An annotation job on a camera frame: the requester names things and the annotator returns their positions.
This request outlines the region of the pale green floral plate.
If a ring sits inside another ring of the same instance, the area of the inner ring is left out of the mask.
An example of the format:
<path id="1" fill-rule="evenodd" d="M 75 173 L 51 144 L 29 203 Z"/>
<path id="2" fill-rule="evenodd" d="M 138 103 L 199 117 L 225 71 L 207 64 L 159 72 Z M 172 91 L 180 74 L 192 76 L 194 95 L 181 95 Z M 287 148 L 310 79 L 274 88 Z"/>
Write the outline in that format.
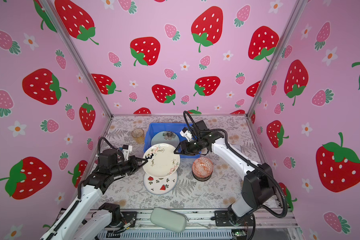
<path id="1" fill-rule="evenodd" d="M 178 135 L 171 131 L 162 131 L 154 135 L 151 140 L 151 145 L 156 144 L 169 144 L 173 147 L 177 147 L 180 143 Z"/>

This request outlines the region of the cream floral plate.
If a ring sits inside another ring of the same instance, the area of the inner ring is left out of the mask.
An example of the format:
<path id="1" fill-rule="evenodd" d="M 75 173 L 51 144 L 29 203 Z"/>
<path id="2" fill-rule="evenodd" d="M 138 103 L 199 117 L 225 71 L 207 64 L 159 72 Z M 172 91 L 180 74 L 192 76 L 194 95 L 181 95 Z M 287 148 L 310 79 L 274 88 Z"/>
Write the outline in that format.
<path id="1" fill-rule="evenodd" d="M 156 144 L 144 153 L 148 162 L 143 166 L 146 174 L 153 178 L 166 178 L 174 174 L 180 166 L 180 155 L 174 153 L 175 147 L 169 144 Z"/>

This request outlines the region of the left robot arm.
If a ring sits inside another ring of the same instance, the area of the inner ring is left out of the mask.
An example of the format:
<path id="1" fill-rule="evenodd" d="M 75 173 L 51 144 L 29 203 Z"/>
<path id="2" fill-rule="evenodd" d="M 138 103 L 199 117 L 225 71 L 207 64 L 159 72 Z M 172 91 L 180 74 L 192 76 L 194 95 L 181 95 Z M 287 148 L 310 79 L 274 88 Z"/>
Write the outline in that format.
<path id="1" fill-rule="evenodd" d="M 130 148 L 111 148 L 97 154 L 98 165 L 78 185 L 78 195 L 64 214 L 41 237 L 43 240 L 93 240 L 105 227 L 115 227 L 117 233 L 131 226 L 117 204 L 103 204 L 93 217 L 84 223 L 93 205 L 109 186 L 141 169 L 148 158 L 137 158 Z"/>

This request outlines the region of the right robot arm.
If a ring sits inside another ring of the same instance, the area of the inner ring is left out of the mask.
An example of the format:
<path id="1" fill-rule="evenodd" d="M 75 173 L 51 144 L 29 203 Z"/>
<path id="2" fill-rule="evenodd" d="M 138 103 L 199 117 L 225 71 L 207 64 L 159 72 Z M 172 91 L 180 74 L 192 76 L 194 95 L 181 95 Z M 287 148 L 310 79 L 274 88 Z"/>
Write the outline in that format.
<path id="1" fill-rule="evenodd" d="M 260 208 L 268 211 L 276 218 L 284 218 L 288 213 L 286 196 L 273 177 L 268 164 L 259 164 L 234 148 L 228 142 L 228 133 L 223 129 L 208 129 L 204 121 L 187 125 L 180 132 L 185 138 L 176 147 L 174 153 L 183 156 L 199 155 L 202 150 L 219 156 L 225 160 L 242 178 L 241 197 L 228 207 L 227 219 L 233 225 L 239 225 L 244 218 L 250 217 Z M 277 213 L 264 205 L 272 196 L 280 195 L 282 212 Z"/>

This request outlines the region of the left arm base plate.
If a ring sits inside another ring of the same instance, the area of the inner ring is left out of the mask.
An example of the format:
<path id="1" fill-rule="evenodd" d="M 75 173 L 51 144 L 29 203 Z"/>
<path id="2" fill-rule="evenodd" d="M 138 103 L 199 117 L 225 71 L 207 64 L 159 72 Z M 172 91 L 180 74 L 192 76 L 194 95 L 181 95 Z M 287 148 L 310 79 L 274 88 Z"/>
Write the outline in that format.
<path id="1" fill-rule="evenodd" d="M 114 214 L 110 213 L 111 222 L 107 228 L 121 228 L 124 225 L 129 224 L 127 228 L 133 228 L 136 224 L 138 212 L 134 211 L 121 211 L 120 215 L 114 217 Z"/>

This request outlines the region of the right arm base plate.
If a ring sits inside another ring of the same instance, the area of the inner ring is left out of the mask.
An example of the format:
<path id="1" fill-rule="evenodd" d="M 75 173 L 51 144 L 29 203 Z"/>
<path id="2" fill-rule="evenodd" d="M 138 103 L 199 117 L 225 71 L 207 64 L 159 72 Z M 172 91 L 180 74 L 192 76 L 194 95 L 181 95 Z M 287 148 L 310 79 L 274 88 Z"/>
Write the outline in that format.
<path id="1" fill-rule="evenodd" d="M 215 211 L 211 220 L 217 227 L 252 227 L 255 223 L 253 214 L 237 217 L 233 211 Z"/>

